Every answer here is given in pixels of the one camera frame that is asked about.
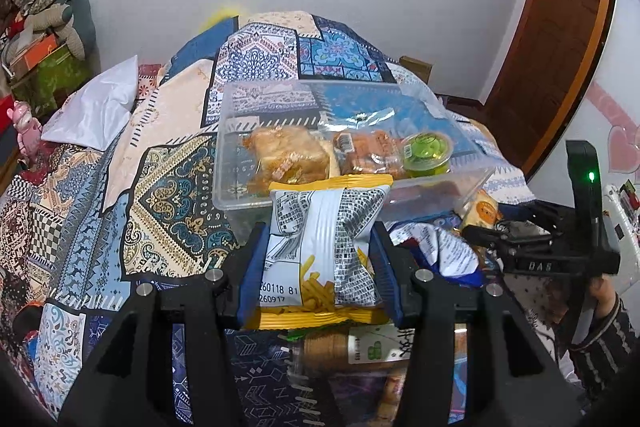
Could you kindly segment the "person right hand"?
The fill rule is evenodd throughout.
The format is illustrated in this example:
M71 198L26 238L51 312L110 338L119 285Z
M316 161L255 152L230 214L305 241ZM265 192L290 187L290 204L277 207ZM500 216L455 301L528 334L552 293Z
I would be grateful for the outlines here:
M595 333L605 322L605 319L614 311L617 294L607 275L593 277L588 287L590 297L596 302L589 332Z

